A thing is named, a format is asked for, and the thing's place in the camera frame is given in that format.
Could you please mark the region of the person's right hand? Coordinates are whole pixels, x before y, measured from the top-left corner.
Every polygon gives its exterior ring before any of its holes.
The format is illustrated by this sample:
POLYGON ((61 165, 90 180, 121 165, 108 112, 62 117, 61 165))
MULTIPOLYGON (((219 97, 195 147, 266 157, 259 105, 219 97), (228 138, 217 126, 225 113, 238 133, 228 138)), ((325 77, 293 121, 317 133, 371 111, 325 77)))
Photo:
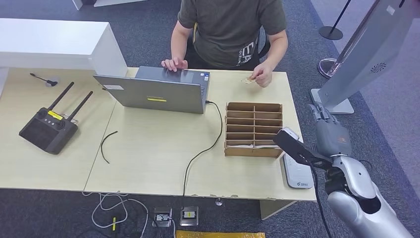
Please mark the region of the person's right hand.
POLYGON ((161 66, 169 71, 177 72, 179 70, 187 69, 188 62, 177 57, 173 59, 165 59, 161 62, 161 66))

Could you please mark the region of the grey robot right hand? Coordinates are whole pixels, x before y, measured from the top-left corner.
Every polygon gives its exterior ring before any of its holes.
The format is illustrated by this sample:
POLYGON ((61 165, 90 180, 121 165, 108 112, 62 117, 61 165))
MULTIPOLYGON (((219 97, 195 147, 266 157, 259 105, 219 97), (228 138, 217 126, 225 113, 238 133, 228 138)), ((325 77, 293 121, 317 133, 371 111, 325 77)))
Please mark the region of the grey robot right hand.
POLYGON ((309 105, 315 118, 316 149, 327 157, 352 155, 349 131, 320 102, 309 105))

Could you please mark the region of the person's left hand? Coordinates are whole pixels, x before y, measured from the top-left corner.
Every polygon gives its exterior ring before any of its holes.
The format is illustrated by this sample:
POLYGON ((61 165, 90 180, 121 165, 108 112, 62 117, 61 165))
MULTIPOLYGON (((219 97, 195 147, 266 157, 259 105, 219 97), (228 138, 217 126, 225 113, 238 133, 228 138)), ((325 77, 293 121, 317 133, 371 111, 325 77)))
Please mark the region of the person's left hand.
POLYGON ((260 63, 254 68, 250 77, 251 80, 256 82, 260 87, 266 88, 272 81, 273 68, 267 62, 260 63))

